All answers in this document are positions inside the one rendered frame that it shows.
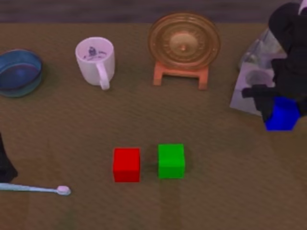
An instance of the round wooden plaque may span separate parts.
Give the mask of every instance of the round wooden plaque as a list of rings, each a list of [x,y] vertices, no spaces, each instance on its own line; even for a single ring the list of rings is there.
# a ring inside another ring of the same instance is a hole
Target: round wooden plaque
[[[215,25],[194,13],[173,13],[156,21],[149,32],[156,61],[175,69],[200,69],[217,57],[221,42]]]

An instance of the bowl rim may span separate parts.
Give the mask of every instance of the bowl rim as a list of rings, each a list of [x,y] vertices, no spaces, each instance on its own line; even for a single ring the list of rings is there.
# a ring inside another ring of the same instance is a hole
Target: bowl rim
[[[2,87],[0,87],[0,91],[14,91],[14,90],[19,90],[19,89],[23,88],[24,86],[27,86],[27,85],[33,83],[34,81],[36,81],[36,80],[40,77],[40,75],[42,74],[42,70],[43,70],[43,61],[42,61],[42,59],[39,57],[39,55],[37,55],[37,54],[36,54],[34,51],[32,51],[32,50],[29,50],[29,49],[10,49],[10,50],[8,50],[8,51],[5,51],[5,52],[3,52],[3,53],[0,53],[0,56],[1,56],[1,55],[4,55],[4,54],[7,54],[7,53],[10,53],[10,52],[13,52],[13,51],[26,51],[26,52],[28,52],[28,53],[31,53],[32,55],[34,55],[34,56],[39,60],[40,66],[41,66],[41,67],[40,67],[40,70],[39,70],[39,72],[37,73],[37,75],[36,75],[31,81],[28,81],[27,83],[22,84],[22,85],[20,85],[20,86],[18,86],[18,87],[14,87],[14,88],[2,88]]]

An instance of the red cube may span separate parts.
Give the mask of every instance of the red cube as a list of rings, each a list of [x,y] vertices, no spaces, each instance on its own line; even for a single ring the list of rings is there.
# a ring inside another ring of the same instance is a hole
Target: red cube
[[[140,182],[139,148],[115,148],[113,176],[115,182]]]

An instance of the dark background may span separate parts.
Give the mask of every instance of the dark background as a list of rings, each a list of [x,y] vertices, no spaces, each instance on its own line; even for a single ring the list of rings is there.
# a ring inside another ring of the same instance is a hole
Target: dark background
[[[0,22],[151,23],[192,10],[217,22],[266,22],[287,0],[1,0]]]

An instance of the mug rim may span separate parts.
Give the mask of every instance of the mug rim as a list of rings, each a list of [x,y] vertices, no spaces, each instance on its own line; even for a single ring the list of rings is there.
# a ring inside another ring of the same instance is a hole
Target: mug rim
[[[78,54],[78,48],[80,47],[80,45],[81,45],[83,42],[88,41],[88,40],[92,40],[92,39],[99,39],[99,40],[103,40],[103,41],[105,41],[105,42],[108,42],[109,45],[110,45],[111,48],[112,48],[112,52],[111,52],[110,54],[108,54],[105,58],[100,59],[100,60],[90,60],[90,61],[84,60],[84,59],[81,58],[81,56]],[[75,48],[75,55],[76,55],[77,59],[79,59],[79,60],[82,61],[82,62],[86,62],[86,63],[99,63],[99,62],[101,62],[101,61],[104,61],[104,60],[107,60],[108,58],[110,58],[110,56],[111,56],[113,53],[114,53],[114,46],[113,46],[113,43],[112,43],[110,40],[108,40],[107,38],[105,38],[105,37],[98,37],[98,36],[96,36],[96,37],[87,37],[87,38],[83,39],[82,41],[80,41],[80,42],[77,44],[77,46],[76,46],[76,48]]]
[[[11,53],[11,52],[15,52],[15,51],[25,51],[27,53],[31,53],[32,55],[34,55],[40,62],[40,68],[39,68],[39,72],[37,73],[37,75],[31,80],[31,81],[28,81],[27,83],[25,84],[22,84],[18,87],[14,87],[14,88],[2,88],[0,87],[0,91],[14,91],[14,90],[19,90],[21,88],[23,88],[24,86],[27,86],[31,83],[33,83],[35,80],[37,80],[37,78],[39,78],[39,76],[42,74],[42,69],[43,69],[43,62],[42,62],[42,59],[39,57],[39,55],[37,55],[34,51],[32,50],[28,50],[28,49],[10,49],[8,51],[5,51],[3,53],[0,53],[0,56],[1,55],[4,55],[4,54],[8,54],[8,53]]]

